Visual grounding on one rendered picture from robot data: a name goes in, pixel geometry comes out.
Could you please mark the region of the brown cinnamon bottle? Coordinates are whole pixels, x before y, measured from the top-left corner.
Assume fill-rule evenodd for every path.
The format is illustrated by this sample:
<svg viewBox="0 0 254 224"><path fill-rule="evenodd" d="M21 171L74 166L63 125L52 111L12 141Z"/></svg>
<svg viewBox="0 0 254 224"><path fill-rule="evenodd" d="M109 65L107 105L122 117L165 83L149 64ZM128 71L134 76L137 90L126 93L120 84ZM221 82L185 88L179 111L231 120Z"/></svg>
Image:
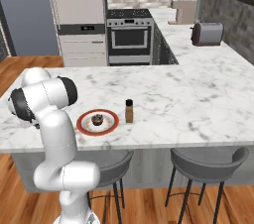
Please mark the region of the brown cinnamon bottle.
<svg viewBox="0 0 254 224"><path fill-rule="evenodd" d="M126 108L125 108L125 120L126 123L133 123L133 100L126 100Z"/></svg>

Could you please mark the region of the red rimmed plate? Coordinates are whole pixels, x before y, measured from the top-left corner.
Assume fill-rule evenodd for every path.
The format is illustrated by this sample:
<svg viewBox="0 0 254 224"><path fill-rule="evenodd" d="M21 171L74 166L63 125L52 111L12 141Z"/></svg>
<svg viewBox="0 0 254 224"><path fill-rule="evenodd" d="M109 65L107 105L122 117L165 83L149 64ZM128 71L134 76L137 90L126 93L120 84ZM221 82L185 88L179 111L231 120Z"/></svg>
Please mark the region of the red rimmed plate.
<svg viewBox="0 0 254 224"><path fill-rule="evenodd" d="M103 136L111 133L119 124L118 116L111 110L93 109L79 116L77 130L88 136Z"/></svg>

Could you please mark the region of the black and steel oven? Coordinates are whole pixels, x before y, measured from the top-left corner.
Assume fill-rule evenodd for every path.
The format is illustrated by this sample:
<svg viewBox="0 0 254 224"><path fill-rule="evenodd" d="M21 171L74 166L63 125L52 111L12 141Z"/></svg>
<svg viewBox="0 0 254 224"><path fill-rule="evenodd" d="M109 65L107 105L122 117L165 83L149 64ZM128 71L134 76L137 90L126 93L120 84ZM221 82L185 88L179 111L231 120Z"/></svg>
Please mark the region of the black and steel oven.
<svg viewBox="0 0 254 224"><path fill-rule="evenodd" d="M107 11L110 65L149 65L152 60L154 21L148 9Z"/></svg>

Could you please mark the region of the dark base cabinets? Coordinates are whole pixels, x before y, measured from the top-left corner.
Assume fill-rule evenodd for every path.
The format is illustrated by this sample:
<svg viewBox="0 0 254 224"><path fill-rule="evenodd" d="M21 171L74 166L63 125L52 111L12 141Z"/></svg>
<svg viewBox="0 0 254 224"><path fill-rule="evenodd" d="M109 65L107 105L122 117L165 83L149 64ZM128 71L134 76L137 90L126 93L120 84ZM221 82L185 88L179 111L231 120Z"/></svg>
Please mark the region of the dark base cabinets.
<svg viewBox="0 0 254 224"><path fill-rule="evenodd" d="M157 24L154 24L154 43L152 65L178 64L175 55L166 42Z"/></svg>

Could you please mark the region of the grey bar stool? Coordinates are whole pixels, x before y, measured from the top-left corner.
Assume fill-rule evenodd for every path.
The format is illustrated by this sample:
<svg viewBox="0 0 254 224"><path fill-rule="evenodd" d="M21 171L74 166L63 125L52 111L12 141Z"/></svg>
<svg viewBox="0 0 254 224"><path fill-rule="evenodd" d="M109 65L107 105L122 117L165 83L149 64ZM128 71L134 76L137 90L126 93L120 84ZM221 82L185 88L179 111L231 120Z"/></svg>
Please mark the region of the grey bar stool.
<svg viewBox="0 0 254 224"><path fill-rule="evenodd" d="M168 206L169 198L172 196L171 190L176 171L189 179L178 224L182 224L193 181L202 183L202 188L200 194L198 195L198 205L201 204L206 185L208 183L219 184L213 217L213 224L216 224L224 183L231 178L234 172L247 160L248 155L248 149L246 147L241 147L232 155L232 161L229 164L208 164L188 158L187 156L181 154L177 149L171 149L173 171L171 174L165 206Z"/></svg>
<svg viewBox="0 0 254 224"><path fill-rule="evenodd" d="M133 151L98 151L89 156L89 161L100 169L100 182L97 188L113 186L118 223L122 224L120 207L125 207L123 176L129 169Z"/></svg>

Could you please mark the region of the silver toaster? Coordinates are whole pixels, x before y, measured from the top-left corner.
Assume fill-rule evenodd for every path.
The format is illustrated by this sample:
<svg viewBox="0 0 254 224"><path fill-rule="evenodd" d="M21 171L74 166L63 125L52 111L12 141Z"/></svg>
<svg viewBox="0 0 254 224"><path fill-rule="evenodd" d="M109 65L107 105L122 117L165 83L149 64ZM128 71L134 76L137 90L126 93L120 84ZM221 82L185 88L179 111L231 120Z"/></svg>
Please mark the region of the silver toaster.
<svg viewBox="0 0 254 224"><path fill-rule="evenodd" d="M190 39L194 46L219 46L222 41L224 31L222 23L195 23L191 29Z"/></svg>

